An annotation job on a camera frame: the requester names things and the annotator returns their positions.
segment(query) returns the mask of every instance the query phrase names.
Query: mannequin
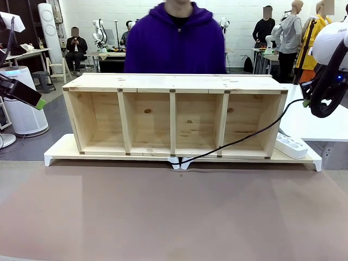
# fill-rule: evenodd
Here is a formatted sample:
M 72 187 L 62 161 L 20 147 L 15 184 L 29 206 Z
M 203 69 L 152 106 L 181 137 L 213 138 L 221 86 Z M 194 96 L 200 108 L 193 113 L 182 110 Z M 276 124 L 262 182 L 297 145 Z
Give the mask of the mannequin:
M 315 40 L 316 36 L 319 34 L 319 32 L 325 26 L 327 26 L 328 24 L 332 23 L 330 18 L 328 18 L 325 15 L 324 5 L 325 5 L 325 0 L 321 0 L 321 1 L 319 1 L 316 4 L 316 13 L 317 13 L 316 16 L 319 19 L 316 21 L 316 24 L 314 25 L 314 28 L 313 28 L 312 35 L 310 36 L 309 49 L 311 47 L 313 47 L 314 40 Z M 303 42 L 304 43 L 307 41 L 308 34 L 309 34 L 309 27 L 307 28 L 306 33 L 305 33 L 305 35 L 303 37 Z M 306 55 L 306 58 L 304 60 L 305 62 L 304 62 L 303 67 L 302 67 L 303 73 L 302 73 L 300 82 L 308 82 L 315 76 L 314 67 L 316 66 L 316 61 L 313 58 L 313 56 L 308 55 L 308 53 L 306 53 L 305 55 Z M 301 49 L 299 58 L 297 59 L 296 68 L 299 68 L 302 56 L 303 56 L 303 47 Z
M 297 16 L 303 7 L 301 0 L 295 0 L 291 4 L 290 15 L 281 22 L 276 34 L 276 51 L 279 53 L 279 65 L 281 69 L 279 82 L 286 83 L 289 74 L 291 73 L 294 61 L 297 56 L 297 51 L 301 44 L 302 26 L 301 19 Z M 281 33 L 284 32 L 283 41 L 281 43 Z

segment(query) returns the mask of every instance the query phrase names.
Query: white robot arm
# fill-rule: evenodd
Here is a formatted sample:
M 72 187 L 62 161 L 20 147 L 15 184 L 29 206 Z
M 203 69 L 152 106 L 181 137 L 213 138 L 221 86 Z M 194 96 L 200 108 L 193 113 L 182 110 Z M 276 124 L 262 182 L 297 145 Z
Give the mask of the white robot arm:
M 226 31 L 227 31 L 227 28 L 229 27 L 229 20 L 226 17 L 223 17 L 222 19 L 220 19 L 219 25 L 222 29 L 223 36 L 226 37 Z
M 313 115 L 328 117 L 341 103 L 348 87 L 347 53 L 346 21 L 331 23 L 317 35 L 312 48 L 312 55 L 318 62 L 314 68 L 315 77 L 300 84 Z
M 272 29 L 271 35 L 266 36 L 267 49 L 265 51 L 265 54 L 272 54 L 272 48 L 273 48 L 272 41 L 276 40 L 275 35 L 276 35 L 276 31 L 278 30 L 279 27 L 280 27 L 280 25 L 274 26 Z
M 104 49 L 105 43 L 107 41 L 107 35 L 103 31 L 104 22 L 101 19 L 94 20 L 93 25 L 95 26 L 95 29 L 96 29 L 96 32 L 93 33 L 92 35 L 94 39 L 94 43 L 98 46 L 98 48 Z

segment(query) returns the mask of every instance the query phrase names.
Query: table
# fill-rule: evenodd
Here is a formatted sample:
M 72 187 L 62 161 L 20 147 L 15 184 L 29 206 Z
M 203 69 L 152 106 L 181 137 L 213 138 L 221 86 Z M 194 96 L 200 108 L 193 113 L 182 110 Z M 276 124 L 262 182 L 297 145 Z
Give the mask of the table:
M 42 53 L 45 51 L 49 51 L 49 50 L 51 50 L 51 48 L 35 49 L 34 51 L 26 52 L 26 53 L 23 53 L 21 55 L 9 55 L 6 58 L 6 61 L 9 61 L 10 66 L 12 66 L 11 60 L 13 60 L 15 65 L 18 66 L 18 62 L 17 62 L 18 60 L 27 59 L 27 58 L 34 57 L 34 56 L 40 56 L 43 70 L 45 72 L 47 72 L 45 60 L 44 60 Z
M 99 72 L 99 58 L 105 60 L 107 57 L 126 57 L 126 53 L 100 53 L 100 52 L 92 52 L 85 54 L 86 57 L 92 57 L 93 66 L 96 69 L 96 72 Z
M 270 67 L 268 68 L 268 74 L 271 74 L 271 69 L 273 65 L 279 64 L 279 55 L 274 54 L 262 54 L 263 66 L 262 66 L 262 74 L 266 74 L 268 62 L 270 63 Z
M 303 98 L 299 85 L 286 84 L 289 89 L 285 106 L 291 101 Z M 280 129 L 287 136 L 304 141 L 324 141 L 321 157 L 326 165 L 335 142 L 348 142 L 348 109 L 339 105 L 329 116 L 320 119 L 304 108 L 301 102 L 292 104 L 284 115 Z

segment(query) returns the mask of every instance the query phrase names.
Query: wooden shelf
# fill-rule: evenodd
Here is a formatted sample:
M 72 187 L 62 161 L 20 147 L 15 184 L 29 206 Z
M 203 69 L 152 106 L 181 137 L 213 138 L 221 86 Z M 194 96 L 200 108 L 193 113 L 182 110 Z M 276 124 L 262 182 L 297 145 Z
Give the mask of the wooden shelf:
M 210 152 L 274 122 L 286 95 L 258 76 L 92 73 L 64 86 L 79 152 L 132 157 Z M 278 127 L 206 158 L 269 158 Z

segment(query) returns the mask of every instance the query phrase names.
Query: black pants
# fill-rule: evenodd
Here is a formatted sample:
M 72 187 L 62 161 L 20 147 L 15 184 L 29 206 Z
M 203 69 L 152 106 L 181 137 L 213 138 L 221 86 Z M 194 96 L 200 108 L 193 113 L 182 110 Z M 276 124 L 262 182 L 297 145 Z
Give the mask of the black pants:
M 74 71 L 75 62 L 75 71 L 79 72 L 81 67 L 81 61 L 84 61 L 86 58 L 81 52 L 70 52 L 65 56 L 67 67 L 70 71 Z
M 281 53 L 279 52 L 279 66 L 281 69 L 281 74 L 279 76 L 280 83 L 286 83 L 289 77 L 289 74 L 293 70 L 294 62 L 296 59 L 297 53 Z

